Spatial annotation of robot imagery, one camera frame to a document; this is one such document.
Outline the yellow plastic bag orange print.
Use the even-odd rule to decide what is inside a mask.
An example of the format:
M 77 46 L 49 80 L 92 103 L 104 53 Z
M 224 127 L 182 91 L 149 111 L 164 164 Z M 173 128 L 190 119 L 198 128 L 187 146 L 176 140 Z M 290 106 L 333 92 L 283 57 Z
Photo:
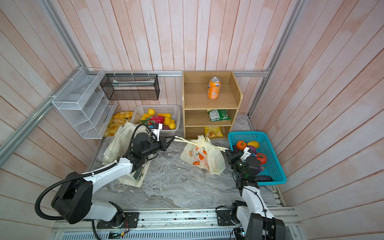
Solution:
M 213 145 L 209 138 L 198 136 L 197 140 L 188 141 L 175 136 L 175 142 L 187 144 L 180 156 L 182 161 L 205 169 L 210 175 L 220 175 L 226 169 L 223 153 L 228 149 Z

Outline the cream canvas tote bag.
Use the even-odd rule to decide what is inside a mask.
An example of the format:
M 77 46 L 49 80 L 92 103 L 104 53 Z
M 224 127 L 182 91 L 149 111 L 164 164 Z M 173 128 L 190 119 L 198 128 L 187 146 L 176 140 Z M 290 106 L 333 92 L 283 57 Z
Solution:
M 133 123 L 127 122 L 118 128 L 117 132 L 112 137 L 111 143 L 104 151 L 104 166 L 111 164 L 115 160 L 118 160 L 122 155 L 124 155 L 128 151 L 129 145 L 131 143 L 131 137 L 134 133 L 136 126 L 137 125 Z M 140 188 L 143 184 L 149 167 L 150 162 L 146 162 L 137 171 L 118 178 L 118 181 L 124 185 Z

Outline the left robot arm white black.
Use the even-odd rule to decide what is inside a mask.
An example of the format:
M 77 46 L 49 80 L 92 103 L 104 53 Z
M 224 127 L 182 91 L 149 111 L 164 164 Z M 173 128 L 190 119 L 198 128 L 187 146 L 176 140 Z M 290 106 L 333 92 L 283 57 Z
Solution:
M 110 182 L 138 170 L 146 162 L 154 159 L 159 151 L 165 152 L 174 138 L 155 137 L 139 133 L 132 140 L 127 152 L 113 163 L 83 174 L 70 173 L 45 189 L 35 202 L 36 214 L 45 220 L 65 220 L 69 224 L 80 221 L 104 221 L 113 228 L 125 222 L 124 210 L 113 202 L 93 203 L 93 194 Z M 58 188 L 51 206 L 58 216 L 49 216 L 41 209 L 41 202 L 48 192 Z

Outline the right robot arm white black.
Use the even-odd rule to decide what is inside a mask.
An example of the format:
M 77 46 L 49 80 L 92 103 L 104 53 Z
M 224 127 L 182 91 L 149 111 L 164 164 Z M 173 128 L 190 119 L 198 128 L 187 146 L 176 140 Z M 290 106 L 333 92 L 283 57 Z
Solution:
M 228 163 L 233 170 L 236 188 L 243 198 L 231 207 L 231 221 L 240 225 L 234 229 L 236 240 L 285 240 L 286 225 L 277 219 L 262 199 L 259 182 L 265 167 L 252 152 L 236 153 L 226 150 Z

